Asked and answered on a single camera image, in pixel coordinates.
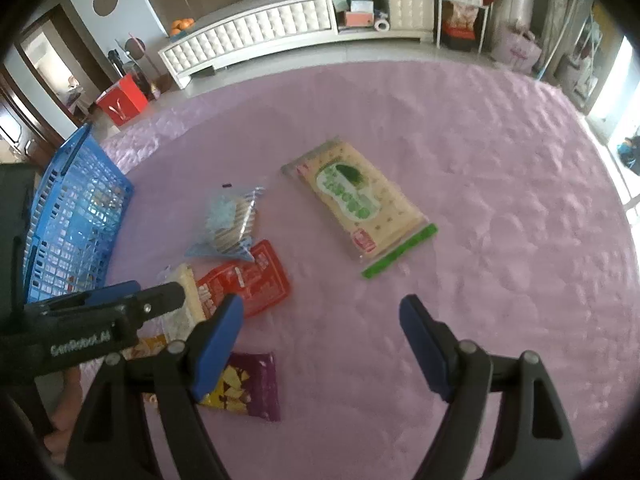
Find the person left hand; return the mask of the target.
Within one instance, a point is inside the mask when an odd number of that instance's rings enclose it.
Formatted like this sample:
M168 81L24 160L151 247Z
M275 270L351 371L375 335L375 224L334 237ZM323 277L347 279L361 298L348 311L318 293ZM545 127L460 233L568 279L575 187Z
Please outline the person left hand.
M81 371L76 366L63 373L63 391L50 417L53 431L43 438L44 447L58 465L63 465L65 462L81 405Z

